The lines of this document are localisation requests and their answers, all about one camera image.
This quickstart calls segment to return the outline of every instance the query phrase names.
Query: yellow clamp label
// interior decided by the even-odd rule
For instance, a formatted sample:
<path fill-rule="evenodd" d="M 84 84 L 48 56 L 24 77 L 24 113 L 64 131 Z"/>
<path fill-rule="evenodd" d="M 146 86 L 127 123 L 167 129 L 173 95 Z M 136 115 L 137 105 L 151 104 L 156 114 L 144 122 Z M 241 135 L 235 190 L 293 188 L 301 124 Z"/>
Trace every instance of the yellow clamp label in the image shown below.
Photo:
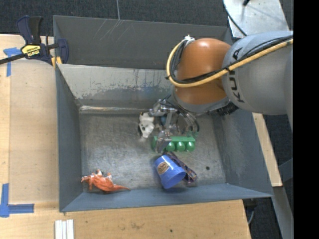
<path fill-rule="evenodd" d="M 27 45 L 21 49 L 23 54 L 26 54 L 28 57 L 40 54 L 41 47 L 39 45 Z"/>

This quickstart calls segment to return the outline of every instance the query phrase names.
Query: gray bin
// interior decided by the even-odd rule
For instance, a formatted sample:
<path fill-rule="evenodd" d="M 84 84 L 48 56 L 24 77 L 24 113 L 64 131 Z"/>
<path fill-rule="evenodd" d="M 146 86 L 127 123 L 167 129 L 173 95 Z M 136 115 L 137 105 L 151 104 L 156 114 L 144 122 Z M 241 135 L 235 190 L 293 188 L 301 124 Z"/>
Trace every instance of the gray bin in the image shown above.
<path fill-rule="evenodd" d="M 56 69 L 59 208 L 61 212 L 191 204 L 271 197 L 273 190 L 252 114 L 200 116 L 193 152 L 176 155 L 198 175 L 165 190 L 159 156 L 138 134 L 139 113 L 170 93 L 164 67 L 186 35 L 232 44 L 227 27 L 55 16 L 67 64 Z M 131 188 L 88 191 L 81 177 L 97 168 Z"/>

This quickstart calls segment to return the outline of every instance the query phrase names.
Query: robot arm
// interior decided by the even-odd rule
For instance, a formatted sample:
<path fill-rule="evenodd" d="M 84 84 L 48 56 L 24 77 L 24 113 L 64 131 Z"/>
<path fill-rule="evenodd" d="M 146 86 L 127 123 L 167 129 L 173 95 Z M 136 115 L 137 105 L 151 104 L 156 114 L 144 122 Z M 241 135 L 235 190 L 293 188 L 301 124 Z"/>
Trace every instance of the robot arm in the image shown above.
<path fill-rule="evenodd" d="M 153 121 L 160 118 L 160 123 L 151 127 L 140 124 L 144 137 L 159 129 L 156 152 L 161 152 L 172 136 L 196 137 L 196 117 L 202 114 L 225 115 L 237 109 L 287 114 L 292 128 L 292 31 L 249 35 L 232 46 L 213 38 L 188 36 L 172 50 L 166 72 L 171 94 L 144 115 Z M 184 126 L 178 125 L 179 117 Z"/>

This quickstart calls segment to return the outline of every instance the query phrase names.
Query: cup label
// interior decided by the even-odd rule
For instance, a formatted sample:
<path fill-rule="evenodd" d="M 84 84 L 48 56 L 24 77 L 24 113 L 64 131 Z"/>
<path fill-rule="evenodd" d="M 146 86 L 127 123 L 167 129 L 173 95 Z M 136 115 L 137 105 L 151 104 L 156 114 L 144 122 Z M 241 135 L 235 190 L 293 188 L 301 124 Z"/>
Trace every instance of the cup label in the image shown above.
<path fill-rule="evenodd" d="M 164 174 L 169 169 L 169 165 L 166 162 L 162 162 L 158 165 L 159 175 Z"/>

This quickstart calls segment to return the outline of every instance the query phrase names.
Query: wooden table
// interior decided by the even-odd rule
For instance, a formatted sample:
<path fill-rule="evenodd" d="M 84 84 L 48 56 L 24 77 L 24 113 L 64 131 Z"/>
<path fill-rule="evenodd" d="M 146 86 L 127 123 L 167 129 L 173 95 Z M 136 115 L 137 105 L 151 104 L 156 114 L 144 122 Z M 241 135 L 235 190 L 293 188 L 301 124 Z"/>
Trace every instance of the wooden table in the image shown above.
<path fill-rule="evenodd" d="M 0 35 L 3 49 L 24 45 L 19 35 Z M 242 200 L 60 213 L 54 68 L 19 59 L 0 66 L 0 190 L 9 183 L 9 203 L 34 203 L 32 214 L 0 218 L 2 238 L 54 238 L 56 220 L 74 221 L 77 239 L 250 239 Z M 265 122 L 254 114 L 273 186 L 282 186 Z"/>

